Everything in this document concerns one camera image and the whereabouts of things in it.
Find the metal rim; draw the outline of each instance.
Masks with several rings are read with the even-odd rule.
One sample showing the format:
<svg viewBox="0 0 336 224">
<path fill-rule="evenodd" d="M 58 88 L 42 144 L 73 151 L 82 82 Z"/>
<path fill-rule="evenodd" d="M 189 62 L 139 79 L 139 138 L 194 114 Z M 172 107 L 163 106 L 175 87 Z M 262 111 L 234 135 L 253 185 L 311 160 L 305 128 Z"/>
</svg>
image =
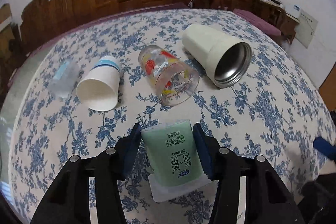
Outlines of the metal rim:
<svg viewBox="0 0 336 224">
<path fill-rule="evenodd" d="M 76 162 L 77 160 L 79 160 L 79 157 L 77 155 L 73 155 L 70 157 L 71 162 Z"/>
<path fill-rule="evenodd" d="M 224 79 L 224 80 L 214 79 L 216 85 L 220 88 L 227 88 L 237 83 L 240 80 L 240 78 L 244 75 L 244 73 L 247 71 L 250 65 L 251 58 L 252 58 L 252 49 L 250 45 L 246 42 L 240 42 L 239 44 L 241 44 L 244 49 L 244 61 L 241 64 L 239 70 L 237 70 L 231 77 Z"/>
<path fill-rule="evenodd" d="M 222 147 L 222 148 L 219 149 L 219 152 L 221 154 L 226 155 L 227 153 L 229 153 L 229 150 L 226 147 Z"/>
<path fill-rule="evenodd" d="M 106 150 L 106 154 L 112 155 L 116 152 L 116 150 L 113 147 L 110 147 Z"/>
<path fill-rule="evenodd" d="M 264 162 L 265 161 L 265 157 L 263 155 L 258 155 L 257 156 L 257 161 Z"/>
</svg>

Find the blue floral pattern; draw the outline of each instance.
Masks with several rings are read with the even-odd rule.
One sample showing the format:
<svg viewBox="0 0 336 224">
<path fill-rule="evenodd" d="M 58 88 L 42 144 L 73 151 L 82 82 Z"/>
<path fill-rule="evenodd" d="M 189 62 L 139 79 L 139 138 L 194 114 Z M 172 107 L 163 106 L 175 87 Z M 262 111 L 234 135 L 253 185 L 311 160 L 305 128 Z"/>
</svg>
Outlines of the blue floral pattern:
<svg viewBox="0 0 336 224">
<path fill-rule="evenodd" d="M 251 44 L 251 65 L 237 84 L 217 89 L 204 68 L 185 52 L 181 34 L 192 23 L 210 25 Z M 161 104 L 138 64 L 141 49 L 153 43 L 199 71 L 198 89 L 178 106 Z M 119 58 L 122 65 L 116 109 L 92 111 L 75 95 L 60 102 L 48 93 L 48 84 L 65 59 L 78 62 L 82 78 L 105 55 Z M 265 155 L 294 196 L 325 163 L 325 157 L 312 147 L 314 138 L 335 141 L 330 114 L 305 73 L 269 37 L 231 12 L 149 12 L 77 30 L 55 44 L 34 77 L 17 117 L 10 155 L 15 205 L 28 221 L 72 154 L 96 156 L 128 135 L 136 122 L 142 128 L 175 119 L 199 122 L 208 136 L 238 155 Z M 118 182 L 127 223 L 208 222 L 216 182 L 159 204 L 151 197 L 151 172 L 141 143 L 132 173 Z M 94 178 L 89 189 L 94 210 Z"/>
</svg>

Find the glass cup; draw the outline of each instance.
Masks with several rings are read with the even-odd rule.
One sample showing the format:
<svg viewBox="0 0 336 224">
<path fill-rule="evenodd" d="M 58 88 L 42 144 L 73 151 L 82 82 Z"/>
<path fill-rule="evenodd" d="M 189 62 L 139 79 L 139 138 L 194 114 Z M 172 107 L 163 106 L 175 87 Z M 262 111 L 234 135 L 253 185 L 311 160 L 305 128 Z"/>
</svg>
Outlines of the glass cup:
<svg viewBox="0 0 336 224">
<path fill-rule="evenodd" d="M 200 80 L 196 70 L 157 45 L 143 48 L 139 64 L 162 104 L 178 105 L 193 95 Z"/>
</svg>

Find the table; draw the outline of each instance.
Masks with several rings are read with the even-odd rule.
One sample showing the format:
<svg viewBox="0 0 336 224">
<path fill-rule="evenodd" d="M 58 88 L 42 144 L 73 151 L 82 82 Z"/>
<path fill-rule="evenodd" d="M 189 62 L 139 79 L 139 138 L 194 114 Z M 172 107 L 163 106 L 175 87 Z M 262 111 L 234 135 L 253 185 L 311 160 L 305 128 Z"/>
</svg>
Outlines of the table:
<svg viewBox="0 0 336 224">
<path fill-rule="evenodd" d="M 182 31 L 192 23 L 210 25 L 250 42 L 251 65 L 237 84 L 218 89 L 183 49 Z M 180 57 L 201 76 L 193 97 L 173 108 L 160 104 L 138 64 L 140 50 L 151 43 Z M 66 102 L 50 97 L 48 83 L 66 58 L 78 61 L 83 76 L 105 55 L 118 57 L 122 64 L 120 104 L 115 110 L 88 110 L 76 96 Z M 333 143 L 336 135 L 324 102 L 301 68 L 269 37 L 235 14 L 167 10 L 122 17 L 66 35 L 41 63 L 19 110 L 11 142 L 9 173 L 16 208 L 30 220 L 72 154 L 96 156 L 127 135 L 136 122 L 145 128 L 185 118 L 192 124 L 199 122 L 207 135 L 239 155 L 265 155 L 295 197 L 307 180 L 317 177 L 326 160 L 313 149 L 314 138 L 323 136 Z M 128 223 L 208 222 L 216 182 L 155 203 L 148 183 L 150 172 L 141 145 L 132 174 L 119 182 Z M 95 219 L 93 178 L 89 198 Z"/>
</svg>

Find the red pattern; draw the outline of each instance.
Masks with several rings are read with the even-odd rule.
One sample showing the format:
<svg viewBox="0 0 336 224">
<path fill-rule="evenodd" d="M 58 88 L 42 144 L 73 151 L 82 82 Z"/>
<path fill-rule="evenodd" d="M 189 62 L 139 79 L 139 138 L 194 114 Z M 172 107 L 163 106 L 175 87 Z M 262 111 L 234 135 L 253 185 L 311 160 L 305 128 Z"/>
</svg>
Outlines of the red pattern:
<svg viewBox="0 0 336 224">
<path fill-rule="evenodd" d="M 176 58 L 176 56 L 174 56 L 171 53 L 166 52 L 166 51 L 161 51 L 161 54 L 164 55 L 165 57 Z"/>
<path fill-rule="evenodd" d="M 154 60 L 150 59 L 146 62 L 145 69 L 146 69 L 146 74 L 150 75 L 152 74 L 153 70 L 155 67 L 155 62 Z"/>
<path fill-rule="evenodd" d="M 168 81 L 167 84 L 165 85 L 166 89 L 169 88 L 169 87 L 171 87 L 171 81 Z"/>
</svg>

